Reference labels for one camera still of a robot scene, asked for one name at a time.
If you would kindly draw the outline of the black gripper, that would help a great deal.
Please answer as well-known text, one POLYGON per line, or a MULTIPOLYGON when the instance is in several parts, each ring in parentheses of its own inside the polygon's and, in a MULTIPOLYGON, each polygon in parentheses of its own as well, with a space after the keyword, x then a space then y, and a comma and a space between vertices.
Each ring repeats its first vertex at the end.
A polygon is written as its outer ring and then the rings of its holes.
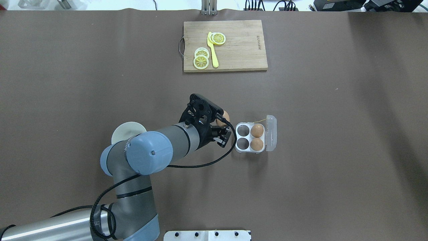
POLYGON ((220 147, 224 148, 231 136, 231 127, 229 125, 225 127, 217 126, 216 121, 210 125, 197 123, 197 131, 199 134, 199 148, 211 142, 216 142, 220 147))

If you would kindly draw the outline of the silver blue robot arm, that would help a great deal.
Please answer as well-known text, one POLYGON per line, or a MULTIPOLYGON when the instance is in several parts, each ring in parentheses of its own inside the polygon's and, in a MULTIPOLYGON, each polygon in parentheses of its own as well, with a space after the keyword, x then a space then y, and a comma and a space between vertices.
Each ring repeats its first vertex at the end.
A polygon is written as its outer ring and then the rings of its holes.
POLYGON ((159 218, 150 175, 212 141, 225 146, 236 131, 223 112, 186 112, 178 124, 139 133, 101 154, 103 171, 113 177, 92 206, 68 209, 23 226, 1 229, 2 241, 155 241, 159 218))

